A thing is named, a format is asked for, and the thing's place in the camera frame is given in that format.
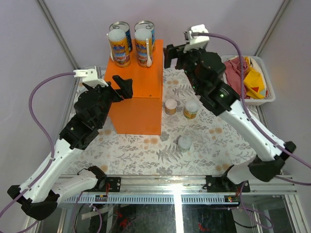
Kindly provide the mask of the yellow porridge can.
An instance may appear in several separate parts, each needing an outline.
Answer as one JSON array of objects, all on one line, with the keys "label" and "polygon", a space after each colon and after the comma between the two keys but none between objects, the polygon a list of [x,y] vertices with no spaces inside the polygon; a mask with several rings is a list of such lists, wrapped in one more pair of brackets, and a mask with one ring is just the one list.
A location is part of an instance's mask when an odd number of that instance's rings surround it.
[{"label": "yellow porridge can", "polygon": [[108,33],[112,58],[116,66],[125,68],[130,65],[130,52],[126,34],[121,29],[113,29]]}]

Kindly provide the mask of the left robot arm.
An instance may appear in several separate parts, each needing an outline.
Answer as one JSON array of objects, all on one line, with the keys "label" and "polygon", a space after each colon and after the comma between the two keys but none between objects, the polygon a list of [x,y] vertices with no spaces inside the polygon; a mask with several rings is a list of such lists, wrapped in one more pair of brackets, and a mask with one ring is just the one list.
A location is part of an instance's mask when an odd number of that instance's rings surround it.
[{"label": "left robot arm", "polygon": [[80,155],[99,135],[112,103],[131,99],[133,80],[114,75],[118,89],[105,84],[83,83],[86,91],[74,104],[75,115],[70,119],[52,145],[51,153],[23,184],[11,186],[7,193],[21,204],[23,212],[38,221],[49,217],[57,206],[83,191],[102,191],[106,188],[106,174],[91,166],[64,182],[57,180],[71,161]]}]

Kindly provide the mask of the blue tin can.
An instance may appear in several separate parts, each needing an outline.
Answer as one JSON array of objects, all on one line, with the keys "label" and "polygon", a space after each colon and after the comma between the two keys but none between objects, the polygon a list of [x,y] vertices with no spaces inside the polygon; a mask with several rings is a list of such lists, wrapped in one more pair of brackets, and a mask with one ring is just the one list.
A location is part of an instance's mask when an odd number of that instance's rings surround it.
[{"label": "blue tin can", "polygon": [[131,38],[131,33],[130,33],[130,26],[127,22],[125,21],[118,21],[109,26],[109,30],[114,30],[114,29],[121,29],[125,32],[127,43],[128,43],[128,48],[129,52],[133,51],[133,44],[132,44],[132,38]]},{"label": "blue tin can", "polygon": [[156,45],[155,45],[155,25],[153,22],[151,21],[148,21],[148,20],[142,20],[142,21],[139,21],[135,24],[134,26],[134,29],[135,29],[135,32],[138,30],[138,29],[148,29],[149,31],[151,31],[152,33],[152,50],[155,51],[156,49]]}]

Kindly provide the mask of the yellow can with spoon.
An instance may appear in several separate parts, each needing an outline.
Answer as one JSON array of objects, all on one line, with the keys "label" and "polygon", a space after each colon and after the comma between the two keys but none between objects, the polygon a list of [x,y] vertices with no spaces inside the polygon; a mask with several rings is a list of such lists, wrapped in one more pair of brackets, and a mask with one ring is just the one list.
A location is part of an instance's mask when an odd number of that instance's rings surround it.
[{"label": "yellow can with spoon", "polygon": [[152,66],[152,33],[148,29],[135,31],[137,61],[141,67]]}]

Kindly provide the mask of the orange wooden box shelf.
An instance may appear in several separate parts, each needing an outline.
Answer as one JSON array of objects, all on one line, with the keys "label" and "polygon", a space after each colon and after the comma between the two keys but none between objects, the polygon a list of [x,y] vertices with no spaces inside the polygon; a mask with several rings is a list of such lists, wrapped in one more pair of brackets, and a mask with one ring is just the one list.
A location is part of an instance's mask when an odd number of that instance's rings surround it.
[{"label": "orange wooden box shelf", "polygon": [[133,80],[133,97],[113,103],[109,117],[118,134],[159,135],[161,133],[163,97],[163,40],[155,41],[154,61],[151,67],[141,67],[136,52],[130,54],[128,67],[117,67],[111,59],[104,75],[114,89],[119,86],[112,76]]}]

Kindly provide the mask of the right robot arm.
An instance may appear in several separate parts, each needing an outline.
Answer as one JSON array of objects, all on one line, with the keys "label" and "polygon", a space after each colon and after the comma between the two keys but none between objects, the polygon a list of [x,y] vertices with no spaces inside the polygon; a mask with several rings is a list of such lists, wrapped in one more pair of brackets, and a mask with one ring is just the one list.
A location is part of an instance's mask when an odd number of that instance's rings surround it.
[{"label": "right robot arm", "polygon": [[288,159],[283,150],[293,152],[296,145],[276,136],[270,142],[265,135],[272,136],[272,133],[258,120],[255,120],[257,126],[253,125],[251,120],[254,117],[243,109],[240,96],[221,79],[225,65],[217,53],[203,48],[184,51],[185,47],[165,47],[164,67],[169,68],[172,59],[176,59],[175,68],[184,70],[203,106],[230,124],[256,152],[254,158],[226,170],[221,180],[223,189],[230,192],[249,179],[268,182],[278,176]]}]

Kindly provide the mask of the yellow can white lid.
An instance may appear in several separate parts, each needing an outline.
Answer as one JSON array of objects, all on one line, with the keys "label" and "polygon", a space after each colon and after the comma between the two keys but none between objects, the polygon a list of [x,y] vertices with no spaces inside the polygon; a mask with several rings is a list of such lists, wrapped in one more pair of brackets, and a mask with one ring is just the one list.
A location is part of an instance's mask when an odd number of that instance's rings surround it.
[{"label": "yellow can white lid", "polygon": [[183,114],[188,119],[194,119],[197,115],[198,110],[199,104],[194,100],[190,100],[185,103]]}]

